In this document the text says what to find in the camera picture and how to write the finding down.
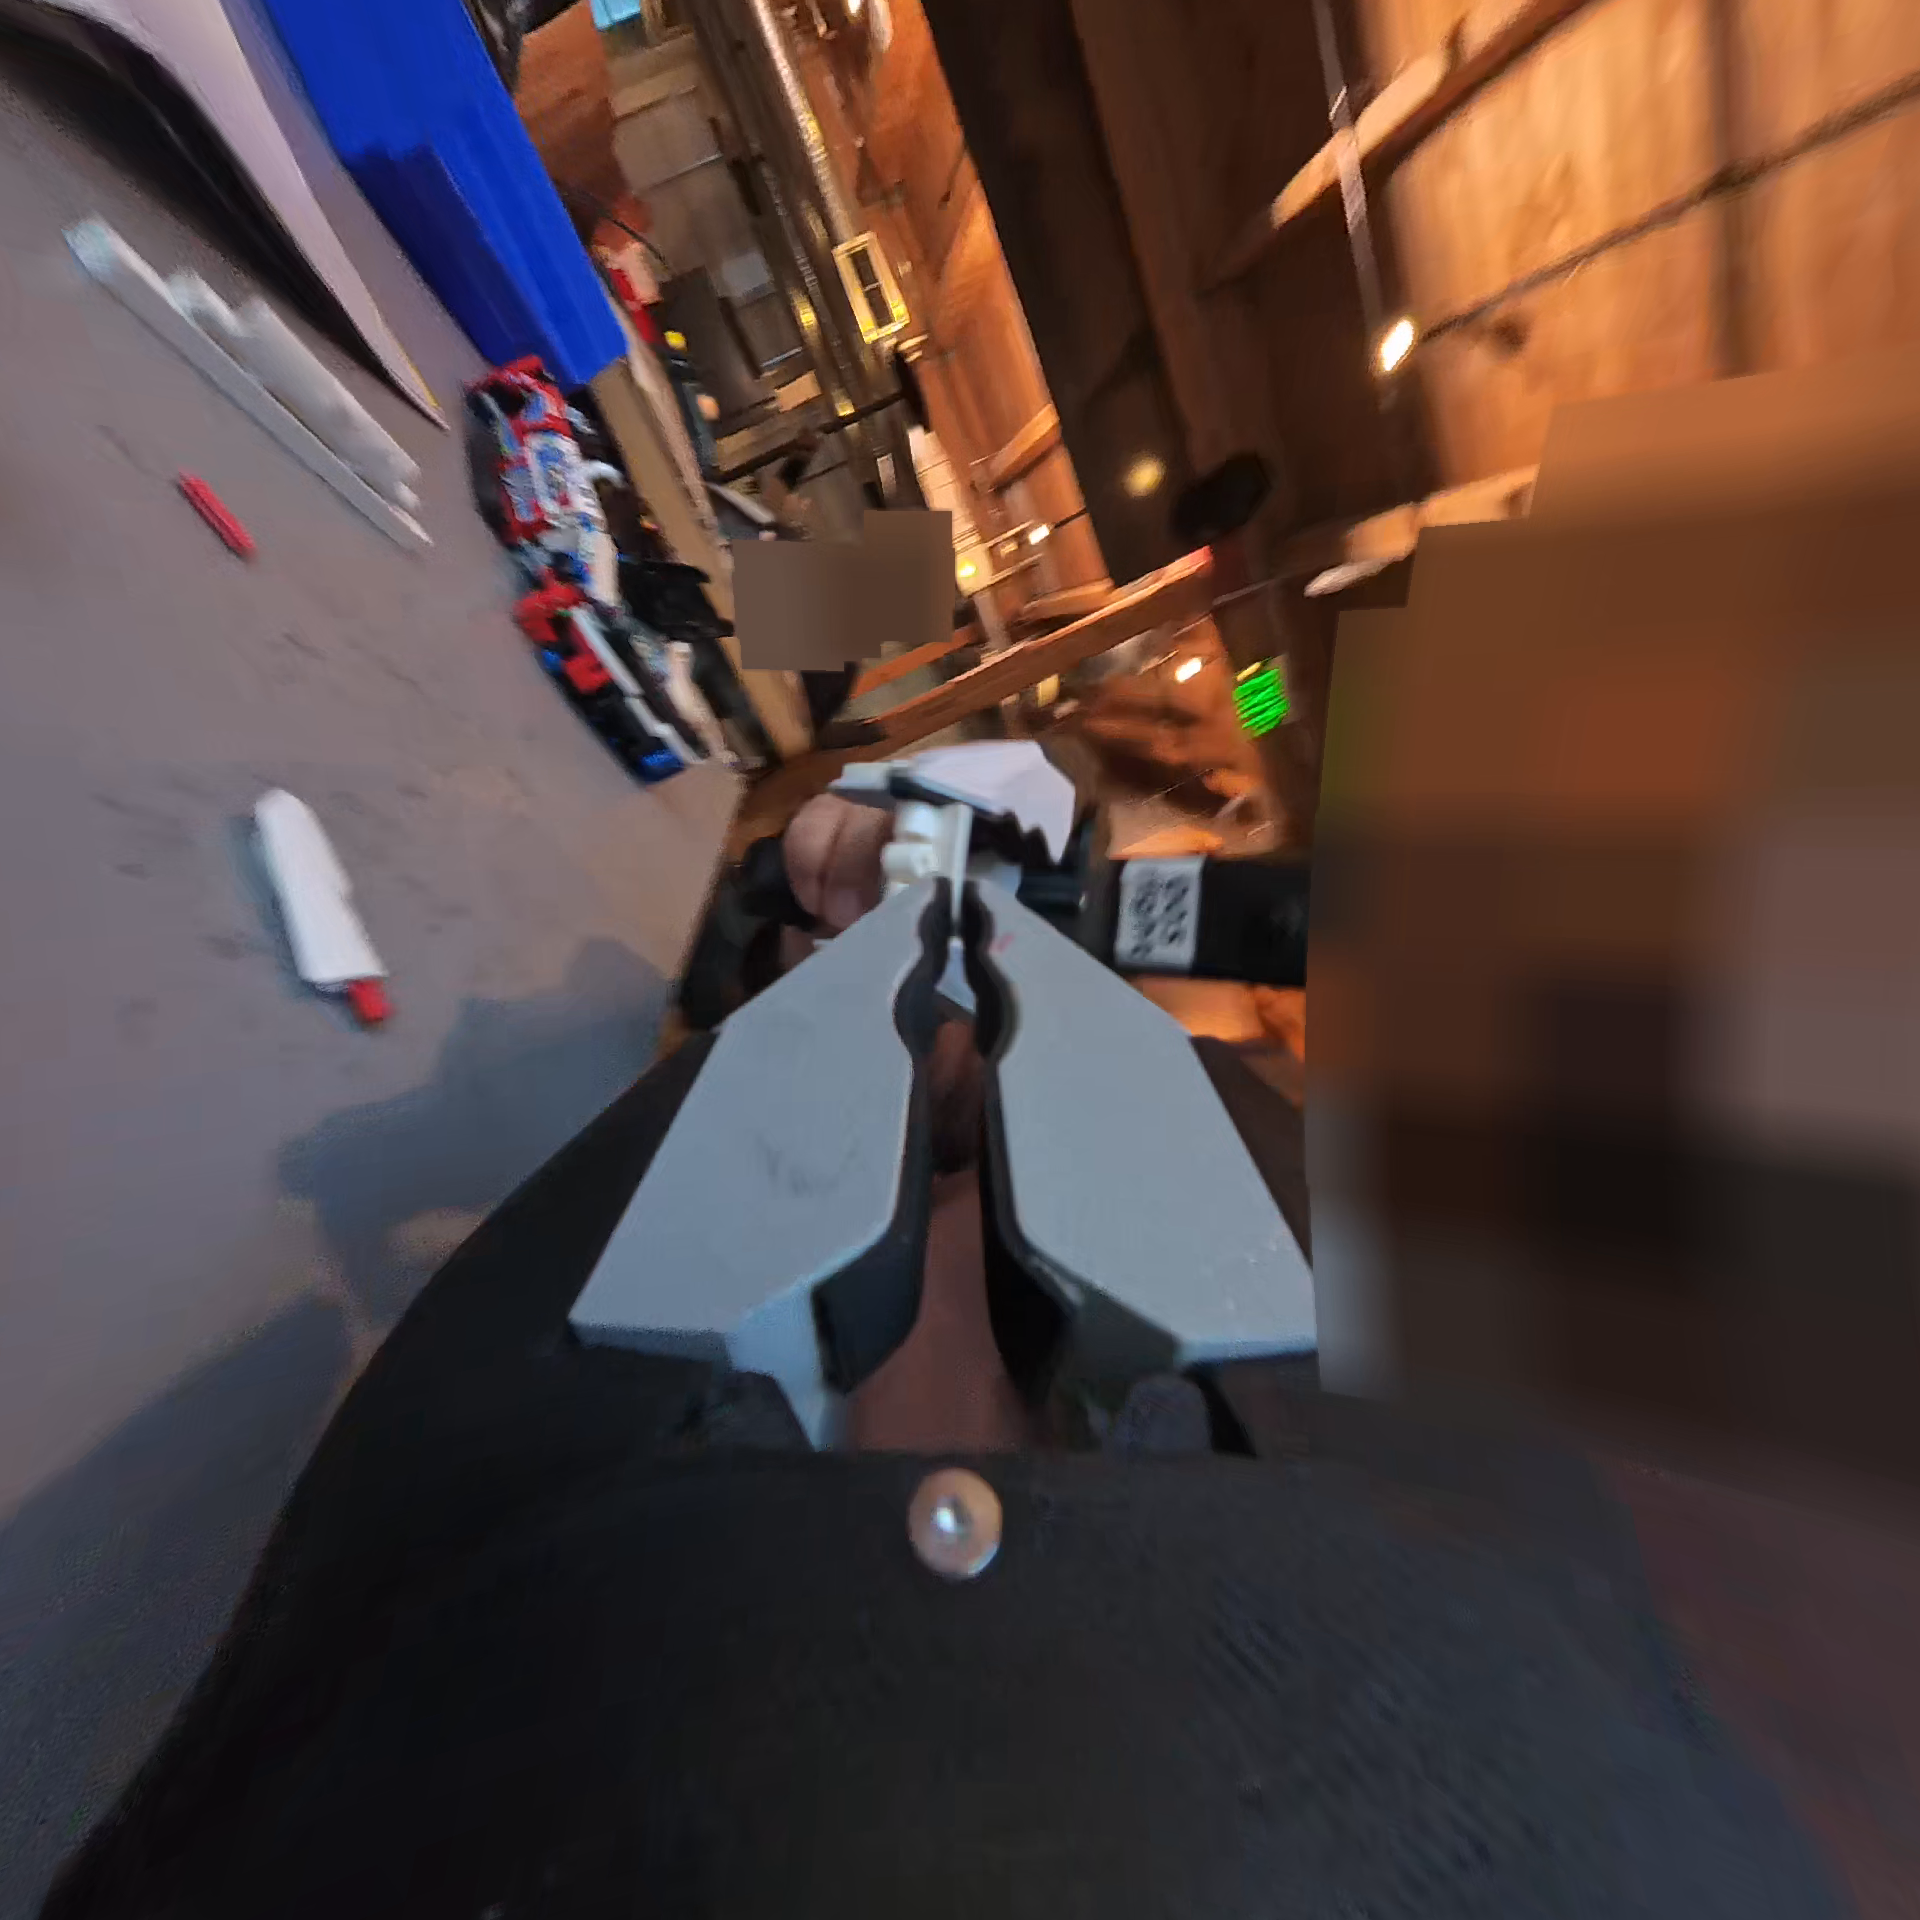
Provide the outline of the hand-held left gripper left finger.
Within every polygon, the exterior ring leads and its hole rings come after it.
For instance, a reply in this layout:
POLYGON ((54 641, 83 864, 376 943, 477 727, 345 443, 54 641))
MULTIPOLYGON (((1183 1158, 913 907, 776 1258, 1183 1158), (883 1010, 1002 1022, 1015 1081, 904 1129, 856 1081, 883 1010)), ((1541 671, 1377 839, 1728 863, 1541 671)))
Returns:
POLYGON ((571 1306, 584 1346, 769 1377, 813 1447, 916 1323, 952 886, 913 881, 716 1034, 571 1306))

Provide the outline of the small toy race car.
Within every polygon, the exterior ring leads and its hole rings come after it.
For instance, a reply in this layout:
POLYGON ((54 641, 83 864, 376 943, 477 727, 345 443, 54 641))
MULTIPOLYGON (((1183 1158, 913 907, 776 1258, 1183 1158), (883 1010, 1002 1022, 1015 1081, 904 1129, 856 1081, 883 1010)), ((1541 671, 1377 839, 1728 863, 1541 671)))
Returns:
POLYGON ((536 351, 465 390, 472 496, 518 571, 517 624, 586 730, 641 780, 695 765, 736 768, 703 685, 716 635, 706 577, 665 558, 647 515, 619 543, 606 511, 625 474, 536 351))

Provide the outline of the silver air duct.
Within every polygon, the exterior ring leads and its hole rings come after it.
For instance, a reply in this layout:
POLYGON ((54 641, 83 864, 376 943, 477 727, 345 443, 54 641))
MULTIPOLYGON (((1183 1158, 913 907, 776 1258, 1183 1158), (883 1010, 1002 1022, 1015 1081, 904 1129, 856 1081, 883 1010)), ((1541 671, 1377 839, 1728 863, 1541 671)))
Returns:
POLYGON ((893 383, 863 339, 835 267, 835 243, 856 227, 791 31, 776 2, 716 2, 716 19, 716 58, 729 69, 731 113, 755 150, 792 298, 809 311, 801 328, 819 362, 821 390, 835 410, 870 404, 893 383))

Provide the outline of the white toy brick piece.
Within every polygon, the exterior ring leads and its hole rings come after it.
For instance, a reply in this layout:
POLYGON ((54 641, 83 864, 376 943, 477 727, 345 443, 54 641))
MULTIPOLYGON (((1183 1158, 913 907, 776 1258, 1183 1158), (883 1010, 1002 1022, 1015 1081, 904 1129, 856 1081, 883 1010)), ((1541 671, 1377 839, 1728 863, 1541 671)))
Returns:
POLYGON ((349 872, 320 816, 289 790, 250 805, 256 859, 273 895, 293 973, 326 995, 367 995, 387 970, 354 912, 349 872))

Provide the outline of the small white toy connector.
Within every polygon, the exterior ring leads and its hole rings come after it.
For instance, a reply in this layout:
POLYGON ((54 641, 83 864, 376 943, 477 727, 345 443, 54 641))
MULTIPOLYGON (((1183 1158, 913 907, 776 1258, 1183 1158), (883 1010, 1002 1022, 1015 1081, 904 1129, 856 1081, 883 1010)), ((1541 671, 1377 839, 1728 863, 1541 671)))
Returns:
POLYGON ((973 841, 973 805, 940 801, 902 801, 892 810, 892 832, 882 849, 882 897, 916 886, 962 890, 973 841))

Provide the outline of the blue plastic bin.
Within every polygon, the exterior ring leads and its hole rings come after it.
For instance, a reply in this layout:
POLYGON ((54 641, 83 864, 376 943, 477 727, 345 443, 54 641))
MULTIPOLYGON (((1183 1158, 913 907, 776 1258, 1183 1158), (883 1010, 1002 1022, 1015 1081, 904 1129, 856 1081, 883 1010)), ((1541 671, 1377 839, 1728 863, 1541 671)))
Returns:
POLYGON ((469 346, 562 390, 625 358, 606 283, 462 2, 265 2, 349 178, 469 346))

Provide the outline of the grey desk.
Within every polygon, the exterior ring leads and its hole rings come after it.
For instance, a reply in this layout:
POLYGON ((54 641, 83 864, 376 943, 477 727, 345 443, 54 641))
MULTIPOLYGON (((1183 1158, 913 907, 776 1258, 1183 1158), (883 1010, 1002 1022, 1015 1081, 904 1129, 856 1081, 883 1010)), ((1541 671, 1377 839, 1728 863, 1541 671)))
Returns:
POLYGON ((532 666, 451 429, 323 342, 425 466, 398 551, 83 277, 100 216, 256 280, 129 121, 3 35, 3 1915, 204 1667, 378 1334, 648 1065, 731 810, 637 785, 532 666), (293 973, 273 785, 380 1028, 293 973))

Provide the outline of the slanted wooden plank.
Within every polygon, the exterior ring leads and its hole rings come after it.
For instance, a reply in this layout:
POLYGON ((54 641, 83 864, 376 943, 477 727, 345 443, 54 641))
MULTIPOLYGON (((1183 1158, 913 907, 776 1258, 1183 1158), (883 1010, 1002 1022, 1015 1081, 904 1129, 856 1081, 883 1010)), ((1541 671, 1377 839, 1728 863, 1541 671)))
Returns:
POLYGON ((1183 626, 1212 612, 1213 586, 1212 548, 1187 551, 1157 567, 1129 586, 1110 594, 1099 606, 1030 641, 1019 641, 980 666, 919 693, 874 717, 847 721, 830 734, 830 752, 879 753, 912 748, 946 730, 998 700, 1029 693, 1044 679, 1117 650, 1127 641, 1159 626, 1183 626))

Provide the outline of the open instruction book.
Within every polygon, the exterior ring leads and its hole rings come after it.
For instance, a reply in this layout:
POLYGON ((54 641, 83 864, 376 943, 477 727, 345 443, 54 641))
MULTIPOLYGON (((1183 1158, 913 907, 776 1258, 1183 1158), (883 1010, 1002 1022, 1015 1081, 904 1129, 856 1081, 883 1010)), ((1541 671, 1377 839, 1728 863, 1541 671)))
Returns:
POLYGON ((367 369, 422 419, 445 423, 323 209, 226 2, 3 2, 3 26, 69 47, 117 86, 210 194, 273 250, 299 298, 338 322, 367 369))

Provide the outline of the white stepped brick assembly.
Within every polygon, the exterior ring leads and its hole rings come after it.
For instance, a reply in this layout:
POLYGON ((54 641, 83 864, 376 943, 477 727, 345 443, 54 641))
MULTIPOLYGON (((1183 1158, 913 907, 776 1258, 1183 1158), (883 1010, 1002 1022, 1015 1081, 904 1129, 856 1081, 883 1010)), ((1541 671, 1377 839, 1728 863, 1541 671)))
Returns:
POLYGON ((96 286, 169 342, 362 518, 400 548, 432 548, 422 523, 416 460, 266 300, 227 302, 186 267, 156 275, 100 217, 74 223, 66 243, 96 286))

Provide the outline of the person's right hand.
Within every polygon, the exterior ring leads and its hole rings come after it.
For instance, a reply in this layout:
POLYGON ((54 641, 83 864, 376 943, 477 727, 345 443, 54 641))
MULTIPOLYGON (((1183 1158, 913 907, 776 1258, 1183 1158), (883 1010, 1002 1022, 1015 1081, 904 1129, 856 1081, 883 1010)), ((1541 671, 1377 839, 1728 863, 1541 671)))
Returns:
POLYGON ((835 938, 883 895, 882 859, 892 814, 841 792, 819 792, 781 837, 783 874, 815 938, 835 938))

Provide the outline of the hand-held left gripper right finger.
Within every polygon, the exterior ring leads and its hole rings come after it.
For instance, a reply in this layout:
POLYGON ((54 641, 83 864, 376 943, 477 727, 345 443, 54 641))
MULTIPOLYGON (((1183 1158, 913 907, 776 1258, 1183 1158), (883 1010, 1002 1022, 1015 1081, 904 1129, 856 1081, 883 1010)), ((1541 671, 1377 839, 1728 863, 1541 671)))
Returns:
POLYGON ((1309 1258, 1199 1046, 973 877, 987 1299, 1015 1386, 1315 1355, 1309 1258))

